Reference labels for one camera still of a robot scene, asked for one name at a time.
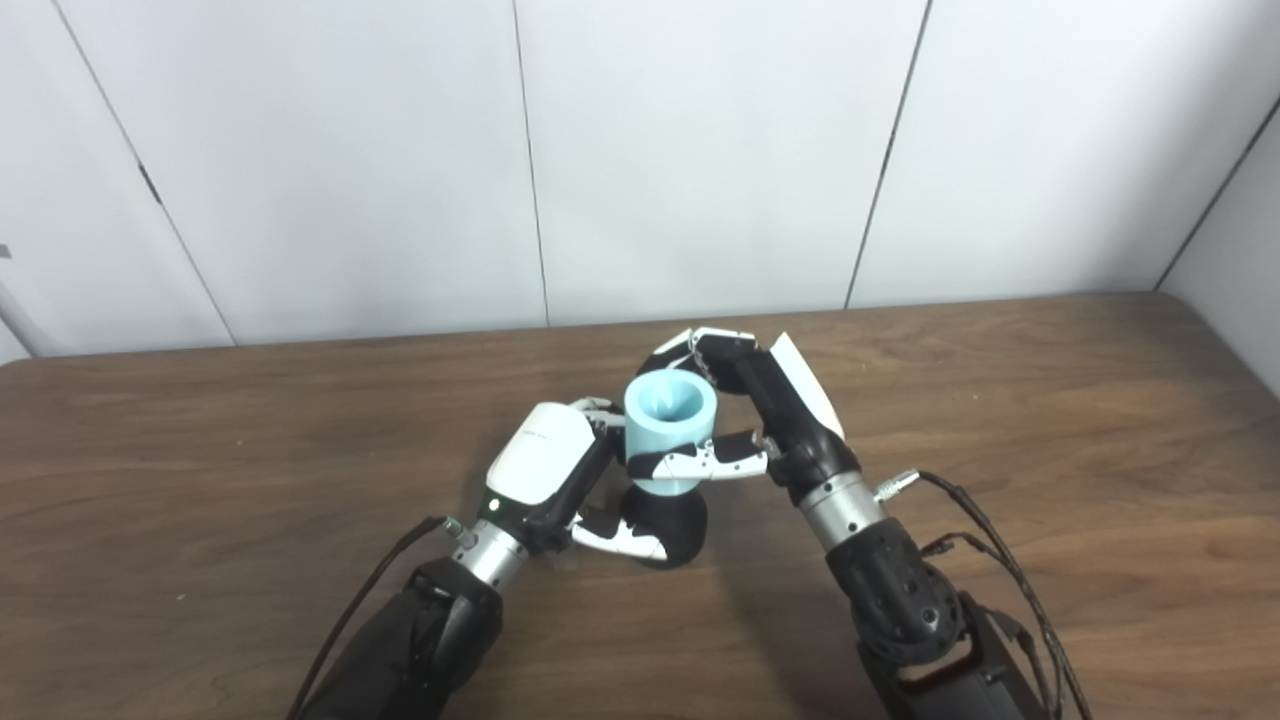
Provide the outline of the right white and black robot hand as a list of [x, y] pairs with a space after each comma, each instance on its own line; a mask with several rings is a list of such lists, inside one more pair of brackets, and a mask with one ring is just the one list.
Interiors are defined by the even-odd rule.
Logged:
[[769, 475], [797, 503], [832, 478], [859, 471], [826, 389], [788, 333], [763, 348], [750, 333], [687, 328], [659, 345], [637, 378], [654, 380], [666, 370], [694, 374], [713, 396], [748, 397], [762, 430], [634, 454], [625, 461], [626, 473], [644, 489], [681, 495], [707, 482]]

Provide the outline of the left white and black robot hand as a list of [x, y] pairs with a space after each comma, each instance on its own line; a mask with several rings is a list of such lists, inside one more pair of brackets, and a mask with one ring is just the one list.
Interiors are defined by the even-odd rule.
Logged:
[[538, 404], [486, 471], [474, 536], [526, 556], [584, 546], [667, 562], [667, 548], [640, 521], [588, 506], [623, 439], [623, 411], [607, 398]]

